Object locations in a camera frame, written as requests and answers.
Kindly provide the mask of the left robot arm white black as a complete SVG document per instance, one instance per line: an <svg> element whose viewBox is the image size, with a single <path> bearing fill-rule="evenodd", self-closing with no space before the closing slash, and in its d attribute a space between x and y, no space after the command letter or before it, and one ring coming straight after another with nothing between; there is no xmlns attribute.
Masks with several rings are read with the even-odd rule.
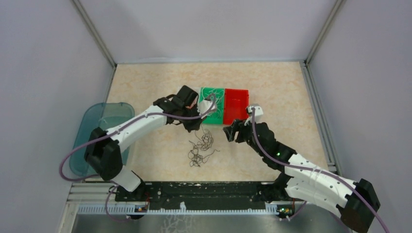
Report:
<svg viewBox="0 0 412 233"><path fill-rule="evenodd" d="M146 194L145 183L122 161L122 153L138 139L175 121L188 131L200 129L207 114L216 109L216 96L198 101L198 93L184 85L176 94L161 97L136 117L103 130L95 128L86 144L84 159L107 182L118 185L134 201Z"/></svg>

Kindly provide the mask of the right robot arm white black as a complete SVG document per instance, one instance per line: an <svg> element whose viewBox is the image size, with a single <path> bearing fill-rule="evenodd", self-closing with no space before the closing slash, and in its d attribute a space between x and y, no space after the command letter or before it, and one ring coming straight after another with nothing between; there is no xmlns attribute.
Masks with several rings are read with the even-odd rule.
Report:
<svg viewBox="0 0 412 233"><path fill-rule="evenodd" d="M268 167L281 172L274 183L276 198L310 202L337 216L353 231L368 232L380 208L375 189L368 180L356 182L318 167L277 141L265 122L252 124L236 119L224 127L223 132L229 142L245 142Z"/></svg>

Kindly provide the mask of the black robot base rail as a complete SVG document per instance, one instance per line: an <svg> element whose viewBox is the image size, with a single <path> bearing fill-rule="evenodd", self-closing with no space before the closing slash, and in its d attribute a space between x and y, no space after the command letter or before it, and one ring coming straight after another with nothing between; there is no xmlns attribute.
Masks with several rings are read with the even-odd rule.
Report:
<svg viewBox="0 0 412 233"><path fill-rule="evenodd" d="M274 182L146 182L133 192L118 187L115 201L141 202L153 211L263 210L270 204L283 211L300 204Z"/></svg>

